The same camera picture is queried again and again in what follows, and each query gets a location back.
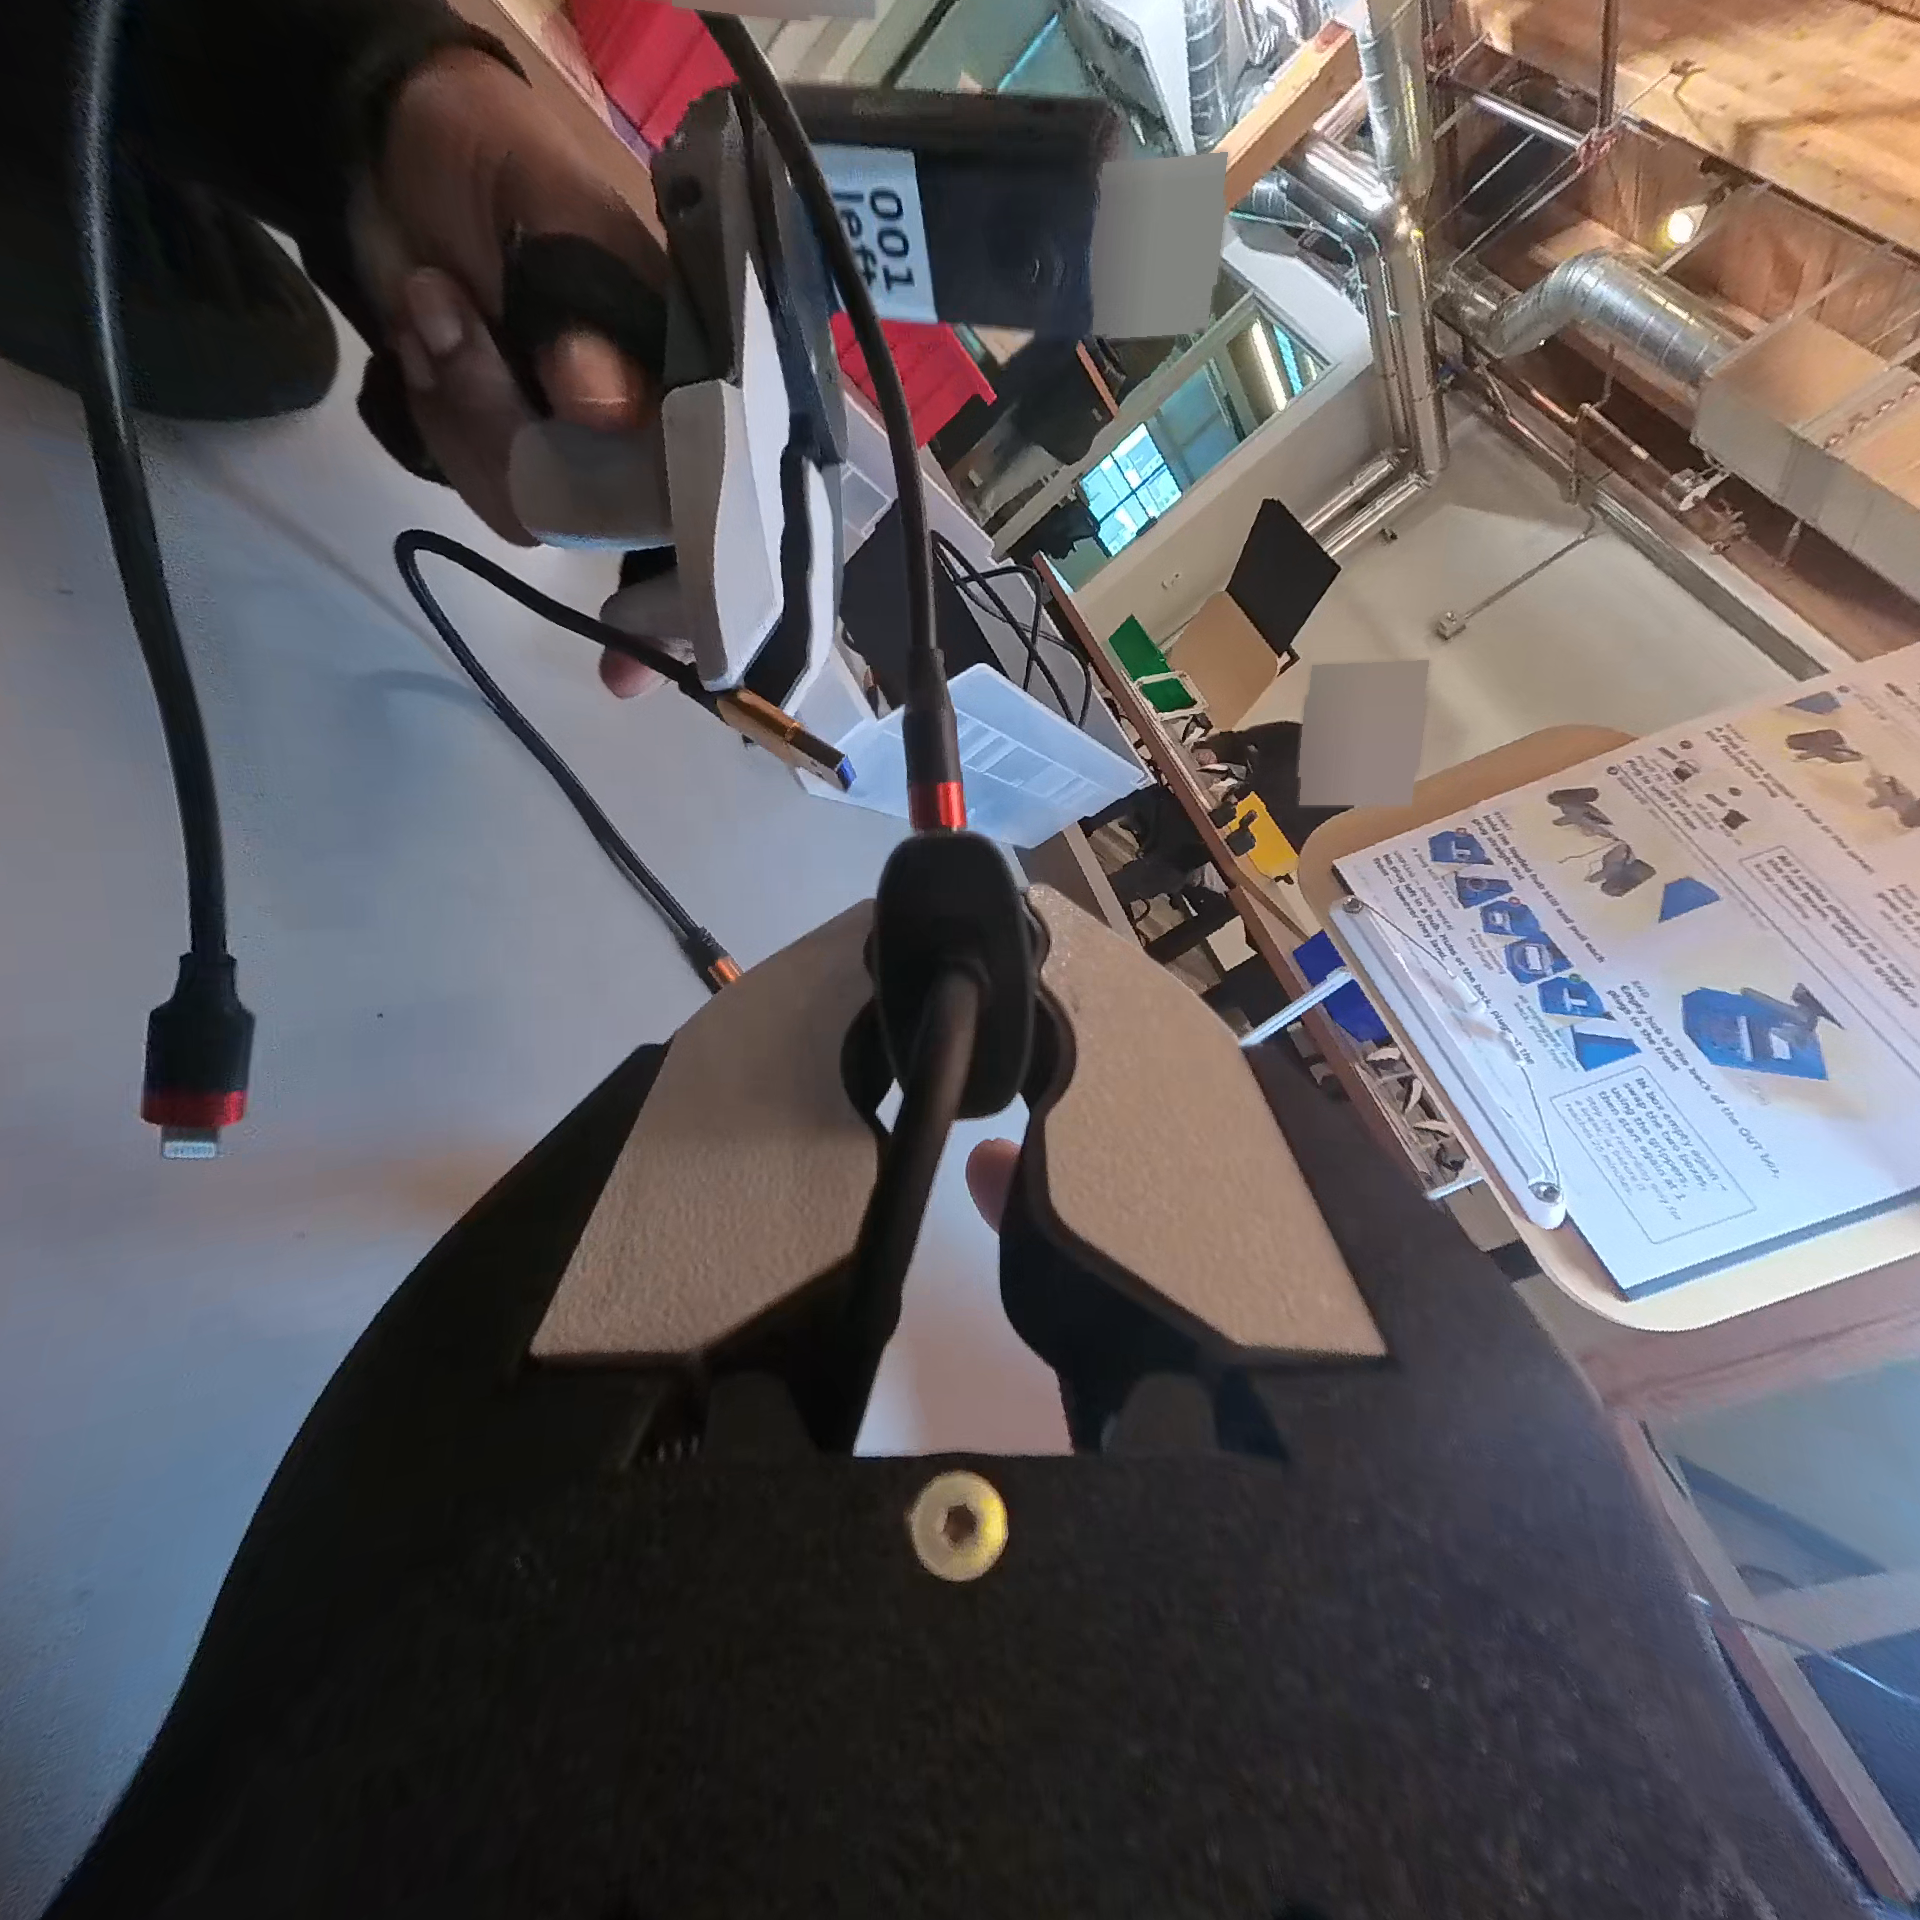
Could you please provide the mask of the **person's left hand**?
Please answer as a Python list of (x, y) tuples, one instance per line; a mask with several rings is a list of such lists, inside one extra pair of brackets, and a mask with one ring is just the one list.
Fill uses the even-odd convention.
[(495, 537), (538, 539), (513, 506), (520, 431), (538, 419), (491, 322), (511, 243), (568, 233), (660, 283), (666, 258), (593, 156), (499, 57), (440, 50), (399, 87), (352, 207), (354, 265), (434, 476)]

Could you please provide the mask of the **printed sign board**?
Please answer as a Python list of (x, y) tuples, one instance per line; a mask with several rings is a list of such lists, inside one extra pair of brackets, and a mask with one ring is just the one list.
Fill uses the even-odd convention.
[(1548, 730), (1302, 883), (1548, 1279), (1694, 1331), (1918, 1249), (1918, 650)]

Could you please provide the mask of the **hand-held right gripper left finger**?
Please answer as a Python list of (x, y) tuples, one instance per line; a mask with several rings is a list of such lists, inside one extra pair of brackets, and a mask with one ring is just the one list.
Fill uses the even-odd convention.
[(863, 901), (684, 1021), (531, 1342), (544, 1370), (775, 1377), (848, 1449), (878, 1362), (848, 1326), (897, 1083)]

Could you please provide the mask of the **silver air duct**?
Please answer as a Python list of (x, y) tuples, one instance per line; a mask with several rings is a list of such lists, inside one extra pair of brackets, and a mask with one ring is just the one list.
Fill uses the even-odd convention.
[(1503, 362), (1587, 331), (1691, 401), (1691, 441), (1795, 521), (1918, 595), (1916, 350), (1884, 356), (1810, 313), (1753, 333), (1668, 274), (1607, 250), (1523, 292), (1460, 258), (1456, 326)]

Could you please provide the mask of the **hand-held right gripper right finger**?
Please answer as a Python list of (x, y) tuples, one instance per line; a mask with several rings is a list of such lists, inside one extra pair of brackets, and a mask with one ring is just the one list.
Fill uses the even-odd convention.
[(1385, 1335), (1233, 1031), (1060, 892), (1025, 905), (1041, 958), (1006, 1319), (1075, 1445), (1112, 1442), (1148, 1379), (1267, 1445), (1259, 1381), (1382, 1370)]

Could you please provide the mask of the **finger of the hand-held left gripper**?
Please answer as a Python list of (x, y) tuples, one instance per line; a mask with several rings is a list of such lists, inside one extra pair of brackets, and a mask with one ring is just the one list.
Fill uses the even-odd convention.
[(727, 319), (735, 373), (663, 398), (679, 588), (707, 689), (738, 689), (785, 611), (783, 460), (791, 409), (772, 313), (750, 258)]
[(810, 730), (828, 718), (820, 686), (841, 637), (847, 572), (844, 468), (848, 404), (833, 338), (833, 276), (772, 135), (753, 125), (753, 237), (775, 342), (775, 583), (778, 620), (753, 668), (753, 691)]

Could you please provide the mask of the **red ribbed bin white label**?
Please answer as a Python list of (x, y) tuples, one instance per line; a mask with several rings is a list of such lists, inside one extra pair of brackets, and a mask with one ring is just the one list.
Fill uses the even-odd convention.
[(656, 153), (708, 91), (737, 70), (699, 13), (667, 2), (568, 2), (591, 70), (612, 107)]

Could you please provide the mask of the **clear plastic bin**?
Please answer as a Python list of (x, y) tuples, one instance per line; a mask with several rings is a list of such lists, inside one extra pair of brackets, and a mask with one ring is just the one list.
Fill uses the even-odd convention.
[[(969, 668), (950, 689), (968, 821), (1009, 849), (1039, 849), (1151, 783), (1138, 756), (1114, 751), (993, 666)], [(800, 789), (907, 822), (903, 713), (857, 723), (840, 747), (852, 783), (841, 789), (798, 771)]]

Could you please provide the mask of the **person's left forearm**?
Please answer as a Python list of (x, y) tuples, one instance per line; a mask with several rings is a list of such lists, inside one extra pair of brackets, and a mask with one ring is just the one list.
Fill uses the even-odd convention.
[[(87, 4), (6, 4), (2, 354), (75, 390), (86, 295), (72, 198)], [(507, 49), (448, 4), (128, 4), (112, 229), (136, 404), (240, 425), (321, 404), (342, 348), (328, 305), (378, 329), (352, 196), (406, 87)]]

